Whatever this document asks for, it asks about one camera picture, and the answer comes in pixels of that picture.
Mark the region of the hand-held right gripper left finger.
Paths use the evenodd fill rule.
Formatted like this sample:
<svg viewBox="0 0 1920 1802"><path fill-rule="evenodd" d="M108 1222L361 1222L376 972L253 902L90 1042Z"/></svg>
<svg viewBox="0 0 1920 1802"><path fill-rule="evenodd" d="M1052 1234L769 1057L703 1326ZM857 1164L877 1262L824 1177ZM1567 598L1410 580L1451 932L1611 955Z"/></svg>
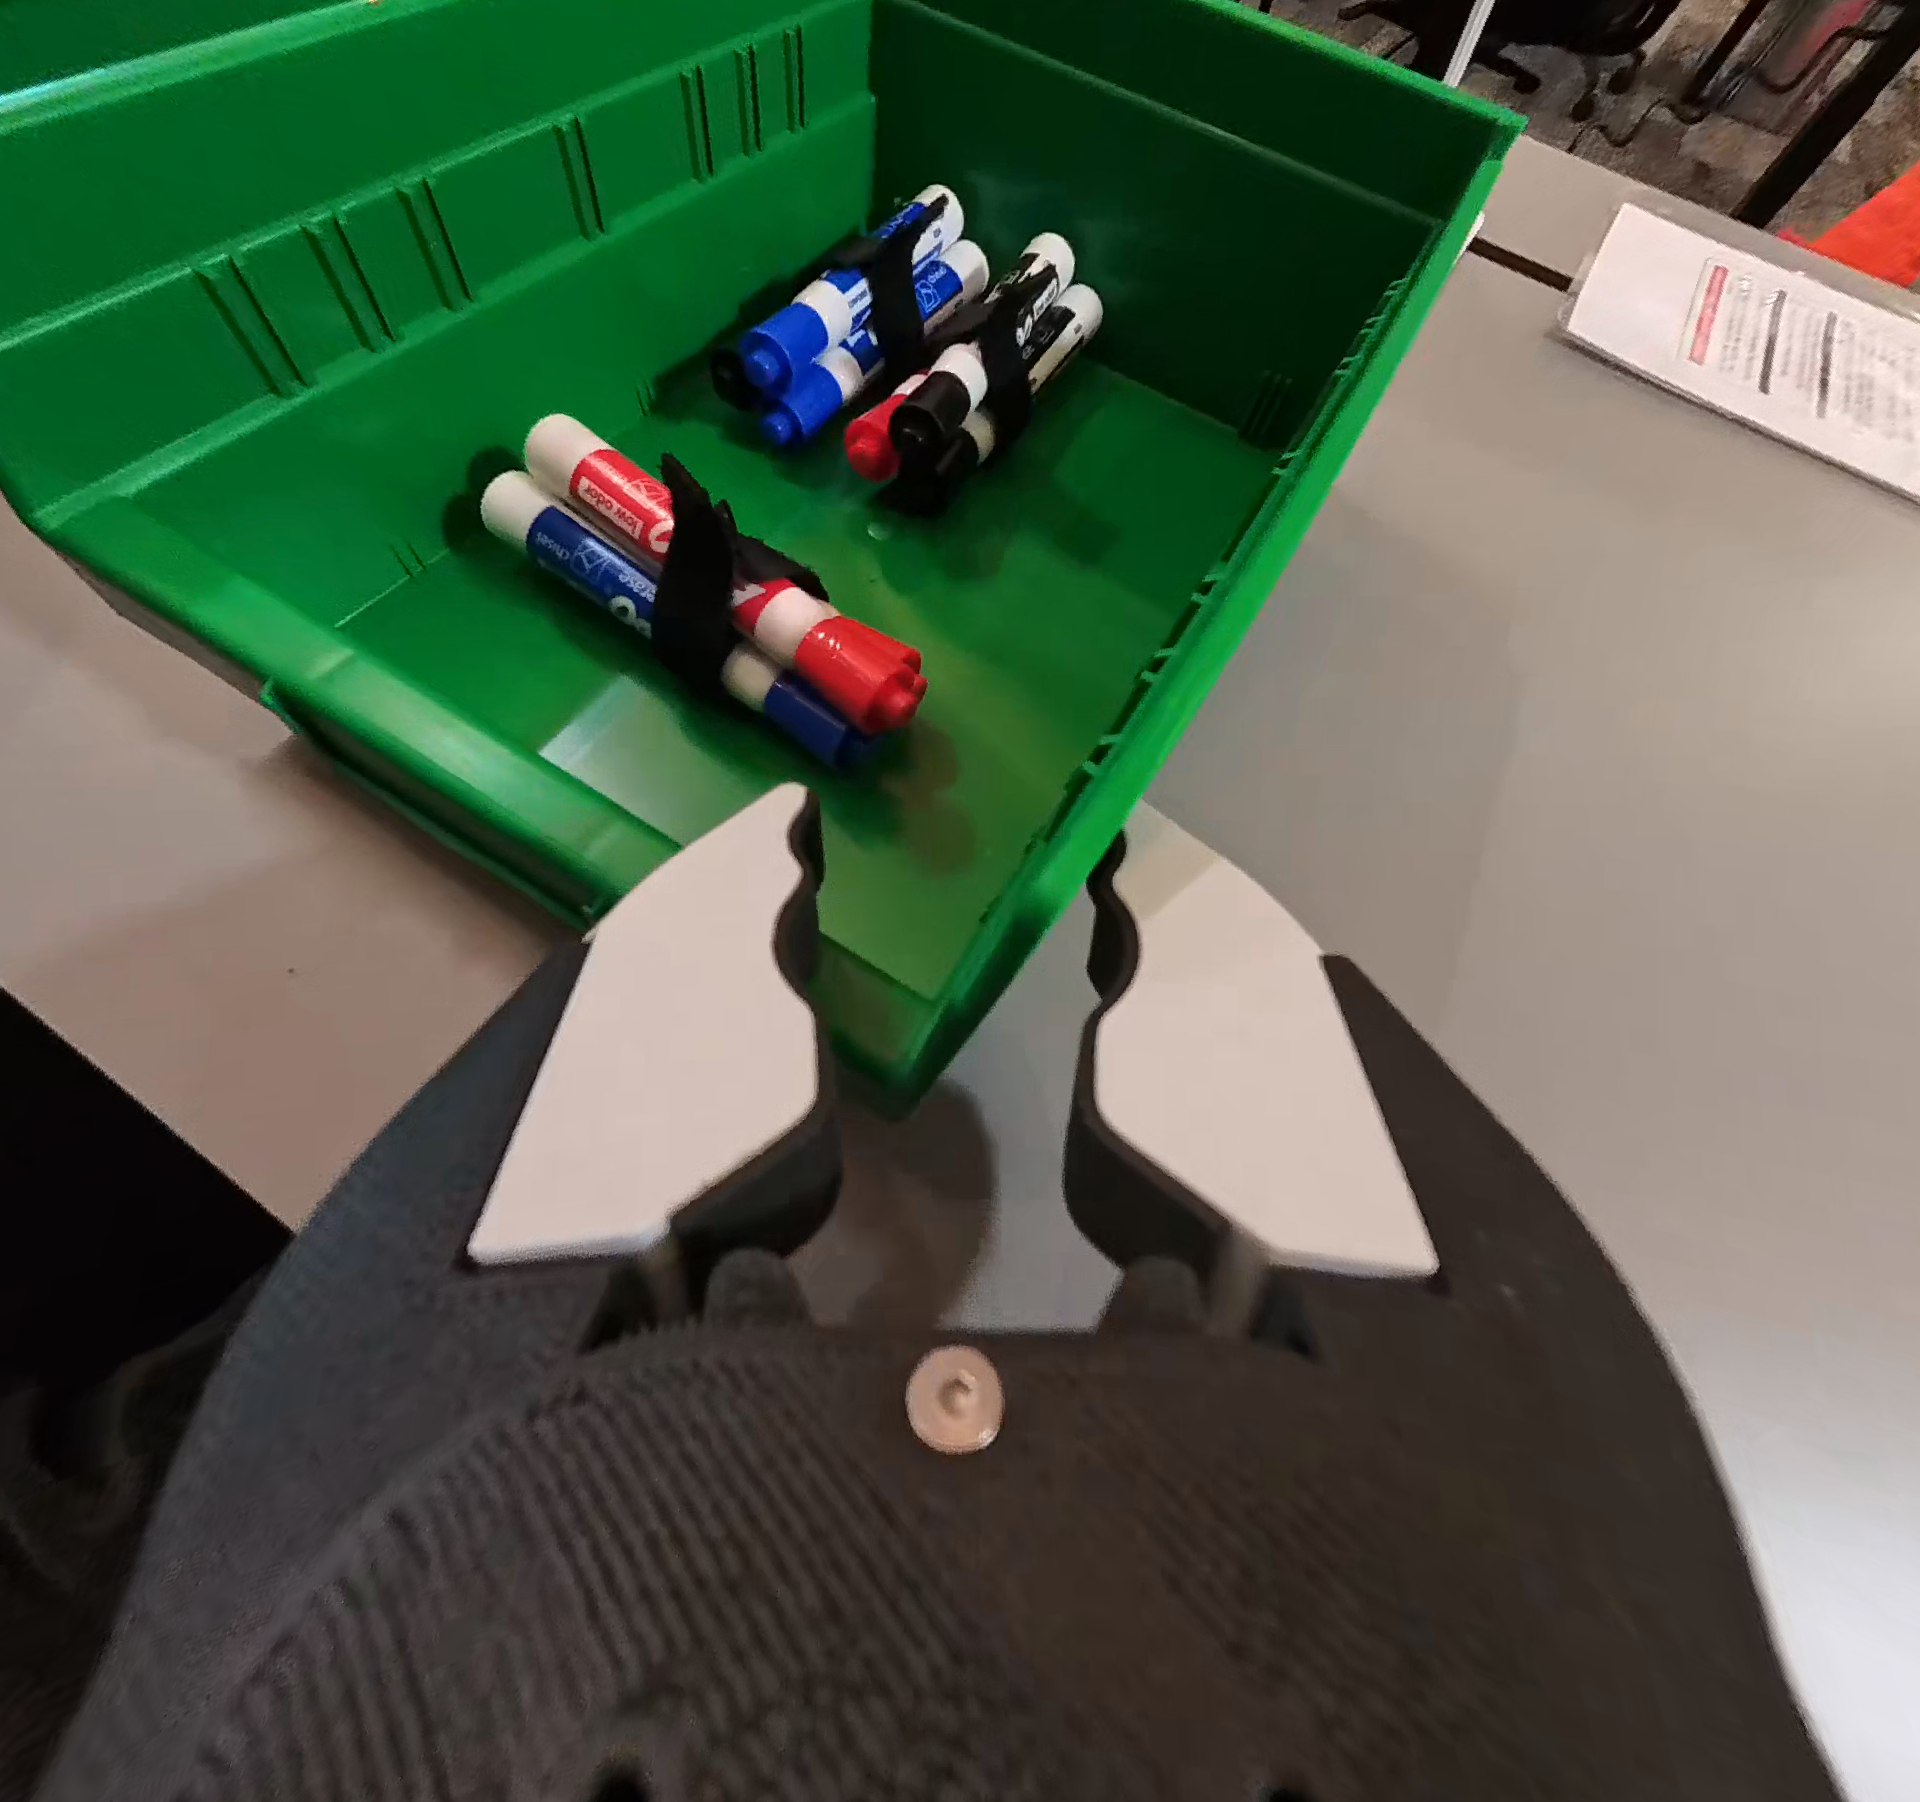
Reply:
<svg viewBox="0 0 1920 1802"><path fill-rule="evenodd" d="M824 1115L816 794L775 786L587 932L469 1225L473 1266L679 1262Z"/></svg>

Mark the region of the plastic sleeve document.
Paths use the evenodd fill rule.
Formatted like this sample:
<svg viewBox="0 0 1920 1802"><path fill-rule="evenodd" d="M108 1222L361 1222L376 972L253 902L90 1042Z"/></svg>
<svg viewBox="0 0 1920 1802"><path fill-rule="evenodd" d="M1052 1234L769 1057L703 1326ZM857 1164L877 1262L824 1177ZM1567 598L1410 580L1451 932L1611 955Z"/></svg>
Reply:
<svg viewBox="0 0 1920 1802"><path fill-rule="evenodd" d="M1920 324L1782 242L1625 204L1560 336L1618 378L1920 502Z"/></svg>

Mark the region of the red dry erase marker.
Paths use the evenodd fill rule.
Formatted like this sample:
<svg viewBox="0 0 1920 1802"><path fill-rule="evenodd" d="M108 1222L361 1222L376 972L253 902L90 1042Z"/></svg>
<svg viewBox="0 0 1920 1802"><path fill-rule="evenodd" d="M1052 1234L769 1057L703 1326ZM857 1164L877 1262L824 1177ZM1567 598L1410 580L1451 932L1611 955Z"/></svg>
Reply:
<svg viewBox="0 0 1920 1802"><path fill-rule="evenodd" d="M924 647L846 617L791 574L739 574L728 620L866 736L924 707Z"/></svg>
<svg viewBox="0 0 1920 1802"><path fill-rule="evenodd" d="M742 533L728 502L716 502L679 457L661 457L661 467L646 474L587 420L542 415L519 442L519 465L542 496L555 496L619 547L636 547L641 570L655 570L679 660L716 641L716 633L728 620L739 574L791 574L827 601L811 560Z"/></svg>
<svg viewBox="0 0 1920 1802"><path fill-rule="evenodd" d="M903 467L924 467L940 442L924 442L924 415L898 430L898 407L924 397L924 378L903 378L891 397L877 397L866 415L846 430L846 465L866 482L898 482Z"/></svg>

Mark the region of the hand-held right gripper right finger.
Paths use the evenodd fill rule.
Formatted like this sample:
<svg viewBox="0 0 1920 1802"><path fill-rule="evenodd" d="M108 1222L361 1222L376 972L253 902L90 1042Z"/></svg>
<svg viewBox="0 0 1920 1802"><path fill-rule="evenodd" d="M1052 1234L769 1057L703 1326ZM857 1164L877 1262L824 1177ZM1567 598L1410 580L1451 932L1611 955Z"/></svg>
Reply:
<svg viewBox="0 0 1920 1802"><path fill-rule="evenodd" d="M1429 1281L1386 1104L1321 938L1152 801L1091 880L1091 1021L1061 1208L1109 1262L1198 1281Z"/></svg>

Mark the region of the white desk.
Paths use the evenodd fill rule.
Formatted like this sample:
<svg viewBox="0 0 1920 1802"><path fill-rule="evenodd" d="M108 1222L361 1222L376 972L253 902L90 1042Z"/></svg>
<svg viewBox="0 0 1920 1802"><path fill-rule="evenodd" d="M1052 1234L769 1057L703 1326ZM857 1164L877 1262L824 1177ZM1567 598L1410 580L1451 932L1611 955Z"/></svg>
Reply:
<svg viewBox="0 0 1920 1802"><path fill-rule="evenodd" d="M49 1794L1916 1794L1916 502L1567 300L1451 263L1133 801L1321 938L1429 1281L1071 1225L1091 880L917 1101L816 917L824 1115L473 1266L561 924L242 1307Z"/></svg>

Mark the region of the red flat object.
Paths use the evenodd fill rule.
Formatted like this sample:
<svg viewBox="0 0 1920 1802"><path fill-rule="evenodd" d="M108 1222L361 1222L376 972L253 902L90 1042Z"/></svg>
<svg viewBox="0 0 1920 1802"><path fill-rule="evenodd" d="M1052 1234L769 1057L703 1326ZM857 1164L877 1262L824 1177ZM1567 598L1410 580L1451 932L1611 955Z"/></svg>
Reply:
<svg viewBox="0 0 1920 1802"><path fill-rule="evenodd" d="M1782 227L1782 242L1827 256L1856 276L1873 276L1890 291L1920 291L1920 166L1890 180L1873 204L1838 216L1827 234L1807 242L1807 234Z"/></svg>

